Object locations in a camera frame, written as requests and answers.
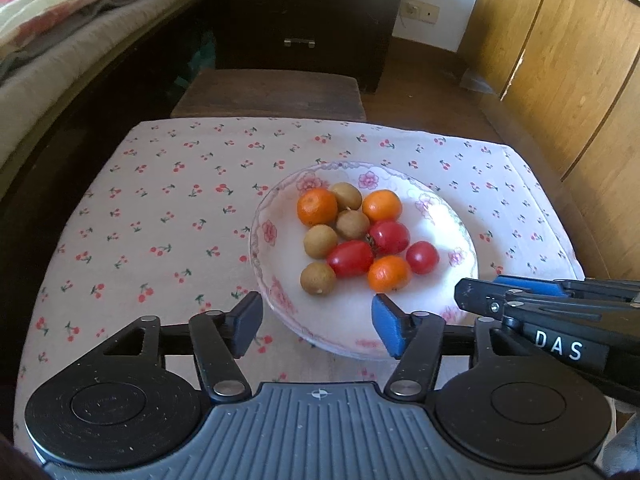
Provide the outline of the round red tomato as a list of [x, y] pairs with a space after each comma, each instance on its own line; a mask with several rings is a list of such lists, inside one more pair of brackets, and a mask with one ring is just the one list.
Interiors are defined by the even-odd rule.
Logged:
[[439, 264], [439, 253], [433, 244], [420, 240], [408, 247], [406, 260], [413, 273], [430, 274]]

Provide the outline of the oblong red tomato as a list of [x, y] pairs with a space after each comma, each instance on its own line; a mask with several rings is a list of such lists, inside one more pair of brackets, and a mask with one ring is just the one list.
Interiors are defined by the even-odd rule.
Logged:
[[326, 257], [326, 263], [338, 278], [354, 278], [367, 274], [374, 261], [370, 245], [363, 240], [338, 244]]

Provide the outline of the brown round fruit front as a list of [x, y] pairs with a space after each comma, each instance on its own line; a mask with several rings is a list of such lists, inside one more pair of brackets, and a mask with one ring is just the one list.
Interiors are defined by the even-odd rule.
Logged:
[[358, 210], [362, 204], [362, 195], [348, 182], [338, 182], [330, 187], [339, 210]]

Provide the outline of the dark wooden stool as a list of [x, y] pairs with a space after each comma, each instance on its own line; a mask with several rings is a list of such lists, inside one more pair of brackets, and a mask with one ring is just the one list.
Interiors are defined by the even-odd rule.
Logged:
[[212, 70], [195, 77], [173, 118], [367, 120], [354, 78], [299, 70]]

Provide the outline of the orange mandarin back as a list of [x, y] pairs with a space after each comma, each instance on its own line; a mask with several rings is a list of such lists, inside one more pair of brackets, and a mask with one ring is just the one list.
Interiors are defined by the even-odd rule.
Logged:
[[371, 223], [396, 221], [402, 214], [402, 203], [393, 191], [377, 190], [363, 199], [361, 210]]

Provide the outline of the white floral plate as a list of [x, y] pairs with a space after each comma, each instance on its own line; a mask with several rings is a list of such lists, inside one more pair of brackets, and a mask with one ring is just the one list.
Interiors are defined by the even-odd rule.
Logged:
[[357, 359], [387, 354], [390, 321], [373, 312], [375, 295], [461, 324], [454, 286], [478, 275], [471, 234], [454, 208], [422, 182], [366, 162], [298, 170], [262, 192], [250, 263], [266, 304], [290, 330]]

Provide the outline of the wall power outlet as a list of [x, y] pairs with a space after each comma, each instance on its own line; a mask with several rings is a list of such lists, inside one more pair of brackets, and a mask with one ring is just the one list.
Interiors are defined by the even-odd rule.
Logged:
[[436, 24], [439, 17], [439, 7], [420, 0], [401, 0], [399, 15], [408, 20]]

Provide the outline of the dark wooden drawer cabinet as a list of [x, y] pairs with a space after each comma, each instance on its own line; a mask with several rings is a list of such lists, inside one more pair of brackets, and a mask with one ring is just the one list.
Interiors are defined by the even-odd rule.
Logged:
[[219, 68], [306, 70], [378, 88], [400, 0], [209, 0]]

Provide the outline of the pale yellowish fruit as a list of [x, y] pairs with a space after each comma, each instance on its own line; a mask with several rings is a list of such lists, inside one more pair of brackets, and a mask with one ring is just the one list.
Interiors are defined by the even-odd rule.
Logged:
[[299, 277], [300, 287], [311, 296], [328, 296], [334, 291], [337, 277], [333, 269], [325, 262], [312, 262]]

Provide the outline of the orange mandarin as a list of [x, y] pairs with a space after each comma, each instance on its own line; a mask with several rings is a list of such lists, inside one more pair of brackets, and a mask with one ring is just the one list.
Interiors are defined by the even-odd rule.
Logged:
[[338, 214], [337, 200], [325, 188], [313, 188], [299, 197], [296, 212], [298, 220], [308, 228], [318, 224], [331, 224]]
[[402, 203], [393, 191], [377, 190], [363, 199], [361, 210], [371, 223], [396, 221], [402, 214]]
[[409, 263], [402, 257], [389, 255], [375, 260], [367, 274], [368, 285], [377, 294], [397, 292], [412, 279]]

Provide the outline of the cherry print tablecloth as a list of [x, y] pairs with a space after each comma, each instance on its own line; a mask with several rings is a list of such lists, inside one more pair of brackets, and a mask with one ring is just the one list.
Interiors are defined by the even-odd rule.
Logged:
[[144, 122], [66, 222], [40, 286], [17, 376], [14, 441], [40, 384], [145, 314], [166, 324], [232, 308], [256, 282], [247, 237], [262, 196], [295, 171], [370, 162], [425, 183], [468, 228], [480, 276], [581, 278], [533, 171], [510, 148], [311, 119]]

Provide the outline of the small red tomato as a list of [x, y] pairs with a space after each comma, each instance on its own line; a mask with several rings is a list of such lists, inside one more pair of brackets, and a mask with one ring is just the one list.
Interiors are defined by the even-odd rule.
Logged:
[[370, 227], [368, 237], [377, 256], [400, 254], [410, 244], [409, 230], [394, 220], [376, 222]]

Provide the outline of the brown round fruit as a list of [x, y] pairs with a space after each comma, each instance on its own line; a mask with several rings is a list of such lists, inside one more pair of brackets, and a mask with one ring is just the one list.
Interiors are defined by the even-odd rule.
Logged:
[[343, 240], [361, 240], [370, 229], [370, 220], [360, 210], [341, 211], [335, 221], [335, 231]]
[[362, 195], [348, 182], [338, 182], [330, 187], [339, 210], [358, 210], [362, 204]]

